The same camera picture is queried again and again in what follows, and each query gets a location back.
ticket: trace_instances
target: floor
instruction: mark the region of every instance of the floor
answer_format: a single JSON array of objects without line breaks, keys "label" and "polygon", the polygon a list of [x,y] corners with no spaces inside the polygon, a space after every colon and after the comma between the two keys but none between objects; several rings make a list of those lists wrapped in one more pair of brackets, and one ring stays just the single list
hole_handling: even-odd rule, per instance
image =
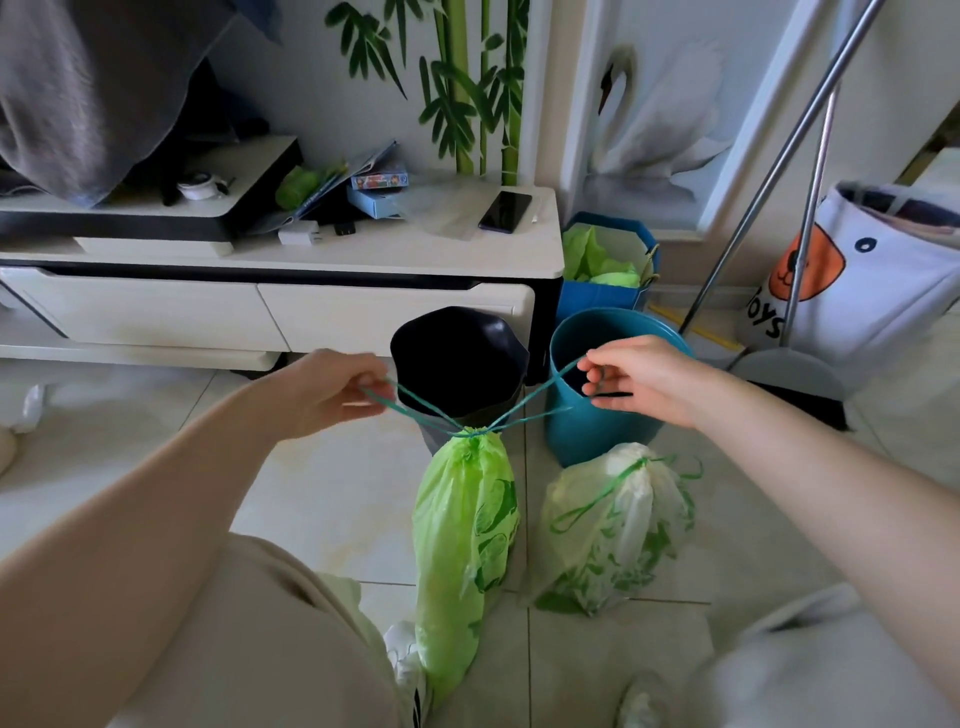
[{"label": "floor", "polygon": [[[855,440],[960,489],[960,315],[849,403]],[[82,502],[244,383],[227,372],[0,361],[0,423],[23,394],[53,384],[40,428],[0,479],[0,557]],[[536,410],[533,403],[527,414]],[[510,577],[487,616],[464,685],[438,726],[606,728],[641,668],[679,685],[735,630],[792,596],[837,579],[766,497],[701,436],[665,427],[658,452],[698,456],[692,543],[641,599],[597,619],[527,609],[517,593],[527,513],[558,472],[536,422],[505,436],[524,511]],[[363,607],[386,629],[413,616],[410,515],[429,453],[395,413],[284,443],[234,529],[287,548],[316,570],[363,583]]]}]

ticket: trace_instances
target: shoe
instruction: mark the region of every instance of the shoe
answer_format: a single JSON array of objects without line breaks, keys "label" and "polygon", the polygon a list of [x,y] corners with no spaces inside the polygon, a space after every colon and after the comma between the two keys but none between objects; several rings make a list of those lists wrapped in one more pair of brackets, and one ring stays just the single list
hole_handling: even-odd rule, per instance
[{"label": "shoe", "polygon": [[396,688],[400,693],[400,706],[406,718],[405,726],[423,728],[433,700],[433,692],[426,684],[426,671],[420,662],[417,637],[413,622],[395,624],[383,636],[387,656],[394,666]]},{"label": "shoe", "polygon": [[623,693],[616,728],[668,728],[670,689],[655,672],[640,672]]}]

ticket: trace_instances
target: drawer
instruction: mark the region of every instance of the drawer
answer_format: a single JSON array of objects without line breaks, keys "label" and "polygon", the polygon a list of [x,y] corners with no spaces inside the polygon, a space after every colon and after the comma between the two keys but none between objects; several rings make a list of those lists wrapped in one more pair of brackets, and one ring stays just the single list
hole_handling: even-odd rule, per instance
[{"label": "drawer", "polygon": [[0,268],[0,279],[86,344],[286,352],[255,283],[58,276]]},{"label": "drawer", "polygon": [[467,291],[260,283],[263,300],[292,352],[335,349],[390,355],[398,328],[449,305],[503,318],[528,344],[534,292],[519,283],[479,283]]}]

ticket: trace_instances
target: metal pole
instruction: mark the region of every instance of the metal pole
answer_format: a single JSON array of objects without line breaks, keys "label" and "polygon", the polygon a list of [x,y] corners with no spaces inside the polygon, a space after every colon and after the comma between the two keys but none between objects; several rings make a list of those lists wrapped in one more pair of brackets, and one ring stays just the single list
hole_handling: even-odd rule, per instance
[{"label": "metal pole", "polygon": [[820,203],[820,189],[824,183],[824,169],[827,166],[827,154],[830,144],[830,132],[833,130],[833,117],[836,115],[837,97],[840,84],[827,99],[827,112],[824,114],[824,130],[820,134],[820,146],[817,148],[817,163],[813,167],[813,176],[810,178],[810,188],[806,194],[804,208],[804,224],[800,232],[800,245],[797,247],[797,260],[793,266],[793,285],[790,286],[790,299],[786,303],[786,313],[783,314],[783,329],[780,334],[780,345],[790,346],[790,336],[793,333],[793,320],[797,316],[797,304],[800,302],[801,286],[804,283],[806,260],[810,252],[810,240],[813,237],[813,224],[817,216],[817,205]]},{"label": "metal pole", "polygon": [[730,243],[727,244],[726,250],[724,250],[723,254],[720,255],[720,259],[717,260],[716,265],[713,266],[713,270],[710,272],[707,282],[704,283],[704,287],[700,289],[697,300],[693,302],[693,306],[690,307],[689,312],[686,314],[686,318],[679,329],[680,335],[684,335],[686,330],[690,328],[690,325],[693,323],[693,320],[696,318],[701,307],[703,307],[703,304],[709,296],[713,286],[719,280],[723,269],[727,266],[727,263],[730,262],[731,258],[740,247],[740,244],[743,243],[744,238],[747,236],[747,232],[750,231],[750,228],[753,226],[754,221],[759,216],[763,206],[770,198],[770,194],[773,192],[777,182],[780,181],[780,177],[782,177],[783,172],[790,163],[790,160],[793,159],[794,155],[797,153],[797,149],[803,143],[806,134],[816,122],[817,117],[820,115],[820,111],[823,110],[824,104],[827,102],[828,97],[840,83],[840,79],[847,70],[847,66],[850,65],[853,55],[863,42],[863,38],[866,37],[867,33],[870,31],[870,28],[874,24],[874,20],[876,20],[876,16],[880,12],[880,9],[883,8],[884,2],[886,2],[886,0],[870,0],[859,19],[856,21],[856,25],[853,26],[853,29],[847,35],[847,39],[844,41],[843,46],[834,56],[833,61],[830,63],[830,66],[827,69],[826,75],[820,82],[820,85],[817,87],[816,92],[813,94],[813,98],[810,99],[810,103],[807,105],[803,116],[801,116],[800,121],[797,122],[797,126],[790,134],[790,137],[787,139],[783,149],[780,150],[777,160],[767,173],[766,179],[764,179],[763,184],[760,186],[760,189],[754,196],[753,201],[747,208],[747,211],[744,214],[743,219],[740,221],[740,224],[736,227],[736,231],[734,231]]}]

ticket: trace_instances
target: bamboo wall mural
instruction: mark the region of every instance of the bamboo wall mural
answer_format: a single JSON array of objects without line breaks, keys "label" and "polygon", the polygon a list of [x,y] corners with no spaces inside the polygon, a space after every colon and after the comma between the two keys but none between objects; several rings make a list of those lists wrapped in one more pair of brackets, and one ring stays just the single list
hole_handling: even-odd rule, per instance
[{"label": "bamboo wall mural", "polygon": [[[506,5],[502,32],[491,32],[492,3],[501,10]],[[475,22],[476,17],[468,18],[468,12],[478,11],[479,47],[470,48],[468,20]],[[486,175],[488,167],[495,169],[490,141],[500,132],[501,181],[516,184],[529,17],[530,0],[385,0],[382,21],[342,2],[330,9],[324,22],[329,28],[341,28],[340,53],[348,60],[351,78],[359,73],[368,79],[372,69],[381,81],[389,77],[406,99],[394,53],[405,68],[408,23],[432,19],[436,56],[420,55],[417,61],[423,96],[420,123],[430,126],[438,158],[451,156],[462,174]],[[470,59],[475,58],[471,54],[479,57],[477,78],[470,76]]]}]

